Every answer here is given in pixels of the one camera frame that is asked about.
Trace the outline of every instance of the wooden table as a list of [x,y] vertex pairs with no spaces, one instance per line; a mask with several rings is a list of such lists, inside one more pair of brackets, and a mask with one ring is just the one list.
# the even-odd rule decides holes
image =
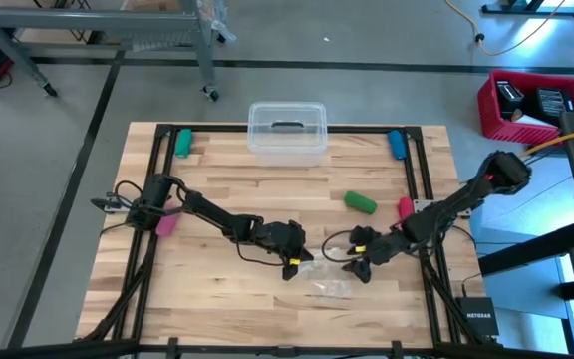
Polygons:
[[[132,123],[117,181],[144,183],[155,127]],[[446,128],[422,130],[435,197],[446,197],[458,189]],[[415,152],[412,156],[422,191]],[[194,133],[191,155],[175,158],[171,174],[232,213],[258,214],[266,222],[298,221],[307,232],[306,247],[316,256],[322,241],[338,230],[370,225],[387,231],[398,220],[398,199],[408,195],[403,162],[392,158],[386,136],[375,134],[330,134],[320,166],[286,169],[257,166],[245,133]],[[377,212],[367,216],[346,208],[342,197],[347,190],[375,199]],[[128,190],[124,195],[137,196]],[[106,226],[123,220],[123,215],[108,215]],[[459,225],[468,229],[462,220]],[[132,235],[123,227],[101,238],[78,336],[90,332],[119,296]],[[332,246],[347,248],[346,237]],[[473,243],[452,230],[444,250],[457,295],[461,282],[479,272]],[[247,257],[277,260],[255,247],[242,251]],[[307,271],[303,265],[285,282],[279,267],[242,261],[219,230],[185,215],[174,235],[158,242],[142,343],[165,344],[168,337],[178,337],[187,345],[388,347],[400,340],[405,348],[432,347],[415,258],[400,254],[373,267],[369,284],[343,273],[340,264],[321,260],[316,265],[325,270]],[[331,285],[328,279],[341,280],[349,291],[321,291],[316,284]],[[479,278],[466,285],[469,295],[483,295]],[[445,312],[438,296],[436,301],[442,339],[447,340]]]

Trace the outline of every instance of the red crate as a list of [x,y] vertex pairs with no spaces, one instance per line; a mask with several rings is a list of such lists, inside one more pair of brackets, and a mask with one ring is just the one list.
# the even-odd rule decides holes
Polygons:
[[477,93],[479,118],[485,137],[528,145],[541,144],[558,137],[559,129],[515,124],[501,118],[495,82],[502,80],[510,82],[525,96],[535,94],[538,87],[560,89],[571,97],[574,106],[574,78],[493,70]]

